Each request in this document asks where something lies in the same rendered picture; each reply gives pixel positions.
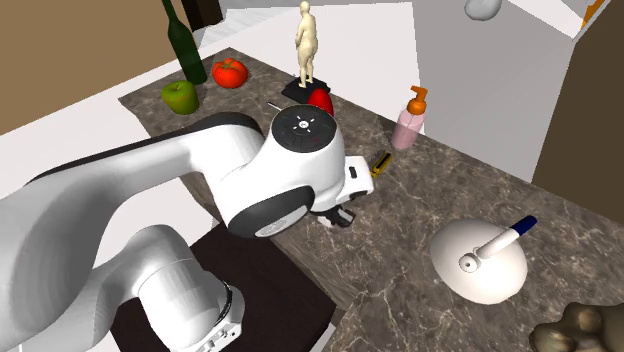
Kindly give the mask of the yellow and black small tool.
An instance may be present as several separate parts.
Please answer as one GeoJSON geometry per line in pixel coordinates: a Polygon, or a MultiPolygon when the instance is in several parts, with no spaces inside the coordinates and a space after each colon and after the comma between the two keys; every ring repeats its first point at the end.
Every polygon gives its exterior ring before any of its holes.
{"type": "Polygon", "coordinates": [[[392,154],[385,151],[385,150],[379,150],[375,156],[371,159],[371,163],[370,163],[370,170],[369,173],[370,175],[374,178],[377,179],[385,170],[385,168],[389,165],[389,163],[392,161],[392,154]]]}

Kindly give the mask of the dark robot stand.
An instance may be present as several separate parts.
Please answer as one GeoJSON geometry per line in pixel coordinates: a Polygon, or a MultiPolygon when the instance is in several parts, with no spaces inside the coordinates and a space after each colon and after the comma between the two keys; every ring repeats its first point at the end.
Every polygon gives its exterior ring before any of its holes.
{"type": "Polygon", "coordinates": [[[219,224],[191,250],[245,300],[242,335],[221,352],[322,352],[336,304],[271,240],[245,239],[219,224]]]}

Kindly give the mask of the pink soap dispenser, orange pump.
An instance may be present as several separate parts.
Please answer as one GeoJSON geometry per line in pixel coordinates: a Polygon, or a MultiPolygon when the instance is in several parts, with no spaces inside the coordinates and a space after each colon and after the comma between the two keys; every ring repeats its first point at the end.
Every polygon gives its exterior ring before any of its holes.
{"type": "Polygon", "coordinates": [[[391,145],[396,150],[405,150],[414,144],[426,118],[428,90],[419,86],[412,86],[411,90],[416,96],[401,111],[392,133],[391,145]]]}

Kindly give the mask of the red rounded object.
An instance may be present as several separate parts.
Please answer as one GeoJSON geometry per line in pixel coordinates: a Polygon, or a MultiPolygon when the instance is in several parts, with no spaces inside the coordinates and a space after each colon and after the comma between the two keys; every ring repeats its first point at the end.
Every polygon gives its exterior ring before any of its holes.
{"type": "Polygon", "coordinates": [[[334,107],[331,97],[329,93],[322,88],[314,89],[310,93],[307,104],[318,107],[326,111],[330,116],[334,116],[334,107]]]}

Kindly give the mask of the white marker with blue cap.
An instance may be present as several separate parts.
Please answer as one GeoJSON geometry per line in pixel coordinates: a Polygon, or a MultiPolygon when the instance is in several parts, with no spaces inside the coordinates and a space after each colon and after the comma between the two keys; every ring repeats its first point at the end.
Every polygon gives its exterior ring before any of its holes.
{"type": "Polygon", "coordinates": [[[481,263],[502,251],[519,237],[529,231],[537,223],[533,215],[527,215],[508,229],[501,232],[484,245],[464,254],[458,261],[459,267],[467,273],[473,273],[479,269],[481,263]]]}

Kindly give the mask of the beige human figure, black base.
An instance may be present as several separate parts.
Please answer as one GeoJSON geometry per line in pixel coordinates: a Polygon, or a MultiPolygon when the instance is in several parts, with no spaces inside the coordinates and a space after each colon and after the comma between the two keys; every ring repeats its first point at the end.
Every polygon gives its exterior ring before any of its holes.
{"type": "Polygon", "coordinates": [[[306,103],[315,89],[329,93],[331,89],[314,78],[314,58],[318,50],[316,18],[310,13],[310,3],[303,0],[299,5],[301,20],[295,37],[299,75],[282,90],[282,94],[297,103],[306,103]]]}

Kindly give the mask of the red tomato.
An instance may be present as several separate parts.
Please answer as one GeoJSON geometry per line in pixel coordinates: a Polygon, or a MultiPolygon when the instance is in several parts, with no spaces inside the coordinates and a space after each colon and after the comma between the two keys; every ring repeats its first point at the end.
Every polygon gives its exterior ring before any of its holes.
{"type": "Polygon", "coordinates": [[[215,62],[211,74],[217,85],[228,89],[241,87],[249,77],[246,66],[233,58],[215,62]]]}

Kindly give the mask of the green apple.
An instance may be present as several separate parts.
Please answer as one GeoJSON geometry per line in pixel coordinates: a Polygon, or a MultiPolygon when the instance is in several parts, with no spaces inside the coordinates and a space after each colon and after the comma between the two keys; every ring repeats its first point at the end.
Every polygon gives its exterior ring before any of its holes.
{"type": "Polygon", "coordinates": [[[185,80],[166,85],[161,91],[161,98],[176,114],[188,115],[200,106],[195,85],[185,80]]]}

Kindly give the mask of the dark green glass bottle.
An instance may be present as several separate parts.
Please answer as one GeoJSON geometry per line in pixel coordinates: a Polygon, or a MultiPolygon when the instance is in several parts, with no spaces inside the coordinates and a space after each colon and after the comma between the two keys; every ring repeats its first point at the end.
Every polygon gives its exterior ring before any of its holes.
{"type": "Polygon", "coordinates": [[[205,83],[208,76],[191,31],[178,19],[171,0],[161,2],[168,17],[167,36],[186,79],[195,85],[205,83]]]}

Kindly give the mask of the white rounded object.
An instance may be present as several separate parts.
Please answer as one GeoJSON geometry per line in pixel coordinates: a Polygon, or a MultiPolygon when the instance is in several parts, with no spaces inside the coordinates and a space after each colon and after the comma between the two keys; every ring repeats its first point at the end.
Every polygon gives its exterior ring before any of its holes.
{"type": "Polygon", "coordinates": [[[467,0],[464,13],[474,21],[488,21],[494,18],[502,7],[503,0],[467,0]]]}

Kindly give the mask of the brown lumpy figure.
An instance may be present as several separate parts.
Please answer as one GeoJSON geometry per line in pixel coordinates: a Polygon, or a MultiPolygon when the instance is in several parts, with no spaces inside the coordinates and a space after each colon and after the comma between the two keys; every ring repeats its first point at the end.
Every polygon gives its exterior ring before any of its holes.
{"type": "Polygon", "coordinates": [[[533,352],[624,352],[624,302],[569,303],[559,321],[538,324],[529,335],[533,352]]]}

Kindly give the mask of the brown cabinet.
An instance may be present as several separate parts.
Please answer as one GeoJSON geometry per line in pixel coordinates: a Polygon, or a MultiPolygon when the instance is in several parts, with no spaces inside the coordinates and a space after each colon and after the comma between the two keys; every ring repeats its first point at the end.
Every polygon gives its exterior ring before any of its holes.
{"type": "Polygon", "coordinates": [[[532,183],[624,224],[624,0],[577,41],[532,183]]]}

